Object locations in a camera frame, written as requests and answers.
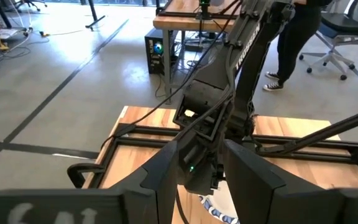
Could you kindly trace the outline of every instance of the sneaker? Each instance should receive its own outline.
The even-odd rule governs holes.
[[[277,90],[282,90],[284,88],[283,85],[278,84],[277,82],[268,84],[268,85],[264,85],[264,90],[266,91],[277,91]]]
[[[265,76],[267,78],[271,78],[274,80],[279,80],[280,78],[278,77],[277,73],[272,73],[272,72],[266,72]]]

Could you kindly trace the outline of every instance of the person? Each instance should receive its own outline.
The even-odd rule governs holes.
[[[267,72],[266,77],[276,80],[264,85],[266,91],[282,90],[296,65],[298,54],[307,41],[316,33],[321,22],[321,7],[332,0],[294,0],[295,15],[278,36],[278,71]]]

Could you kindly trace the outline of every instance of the wooden desk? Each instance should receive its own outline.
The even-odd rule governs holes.
[[[221,9],[226,8],[233,0],[224,0],[223,6],[215,7],[210,6],[208,8],[209,12],[216,13]],[[171,0],[171,3],[166,8],[165,12],[198,12],[197,8],[199,6],[199,1],[186,1],[186,0]],[[235,6],[231,7],[226,11],[225,15],[230,15]],[[202,29],[208,32],[219,32],[226,23],[226,19],[215,19],[214,21],[203,21]],[[226,31],[230,31],[233,27],[234,20],[229,22],[226,27]],[[153,20],[153,25],[158,29],[168,29],[168,30],[199,30],[200,29],[200,20],[195,18],[188,17],[172,17],[172,16],[157,16]]]
[[[233,0],[224,0],[223,7],[220,8],[226,8],[226,6],[230,5]],[[171,0],[171,3],[166,8],[166,12],[197,12],[199,2],[198,1],[187,1],[187,0]],[[210,6],[208,8],[209,12],[219,12],[221,9],[219,7],[213,7]],[[230,15],[235,6],[231,7],[230,10],[228,10],[225,14]],[[201,29],[203,31],[208,32],[220,32],[222,27],[226,23],[226,19],[215,19],[213,21],[203,21],[201,25]],[[234,20],[230,21],[227,25],[225,31],[229,32],[234,24]],[[163,55],[163,62],[164,65],[170,65],[171,64],[171,58],[170,58],[170,40],[169,40],[169,30],[182,30],[181,40],[182,45],[185,39],[185,31],[189,30],[196,30],[198,31],[200,29],[200,20],[197,20],[195,18],[189,18],[189,17],[172,17],[172,16],[157,16],[153,20],[153,26],[157,29],[161,29],[163,32],[163,43],[164,46],[164,55]],[[171,95],[172,88],[175,88],[175,86],[172,83],[172,77],[171,77],[171,67],[164,66],[164,90],[165,95]]]
[[[126,106],[117,120],[117,123],[131,123],[150,110],[151,108]],[[158,109],[148,118],[141,121],[139,125],[177,128],[172,122],[174,114],[175,110]],[[116,125],[114,125],[110,134],[114,132]],[[302,137],[329,125],[329,121],[259,116],[257,117],[255,132],[256,134]],[[141,137],[150,139],[169,139],[169,137],[162,136],[142,135]],[[335,136],[331,139],[338,140],[339,138]],[[108,172],[105,175],[101,187],[108,188],[114,185],[116,182],[136,170],[157,151],[158,149],[152,148],[139,149],[139,147],[121,146],[117,150],[116,155],[108,168]],[[100,163],[105,152],[106,148],[101,151],[96,163]],[[299,177],[327,189],[332,187],[358,187],[358,167],[355,165],[294,161],[289,159],[268,160]],[[91,176],[92,174],[87,178],[84,185],[85,187],[89,185]],[[182,186],[178,186],[178,189],[183,211],[191,224],[221,223],[205,210],[197,195],[189,194]],[[183,223],[179,216],[176,204],[172,223]]]

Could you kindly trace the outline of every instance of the black pants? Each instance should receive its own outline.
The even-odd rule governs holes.
[[[320,8],[295,8],[294,18],[278,36],[278,83],[284,84],[293,73],[298,54],[307,41],[316,33],[321,22]]]

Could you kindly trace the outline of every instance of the white sneaker sole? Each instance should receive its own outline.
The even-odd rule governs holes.
[[[266,90],[266,91],[280,91],[280,90],[283,90],[283,88],[280,88],[280,89],[270,89],[270,88],[268,88],[266,85],[264,85],[264,90]]]
[[[278,80],[278,79],[279,79],[279,78],[277,78],[277,77],[271,76],[271,75],[269,74],[269,72],[266,72],[266,73],[265,73],[265,76],[266,76],[267,78],[269,78],[269,79],[272,79],[272,80]]]

